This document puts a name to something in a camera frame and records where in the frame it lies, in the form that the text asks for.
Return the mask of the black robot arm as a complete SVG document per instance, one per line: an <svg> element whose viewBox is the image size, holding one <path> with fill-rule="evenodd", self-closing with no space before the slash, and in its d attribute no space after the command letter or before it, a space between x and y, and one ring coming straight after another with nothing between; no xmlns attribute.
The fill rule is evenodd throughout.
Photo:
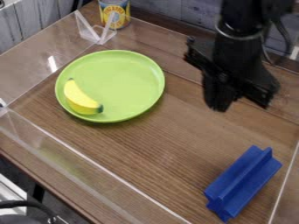
<svg viewBox="0 0 299 224"><path fill-rule="evenodd" d="M242 97L268 107L280 83L262 65L269 60L264 41L272 27L290 41L281 17L293 5L294 0L222 0L210 53L194 37L186 39L184 60L201 70L202 99L212 110L226 111Z"/></svg>

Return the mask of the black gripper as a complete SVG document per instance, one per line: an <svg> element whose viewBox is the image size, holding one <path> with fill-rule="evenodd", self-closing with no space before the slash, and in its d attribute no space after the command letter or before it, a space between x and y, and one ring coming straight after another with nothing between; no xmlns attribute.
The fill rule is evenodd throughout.
<svg viewBox="0 0 299 224"><path fill-rule="evenodd" d="M280 83L261 61L264 31L233 31L224 23L216 30L208 45L193 36L185 41L184 60L201 71L204 102L213 111L225 112L245 97L265 109Z"/></svg>

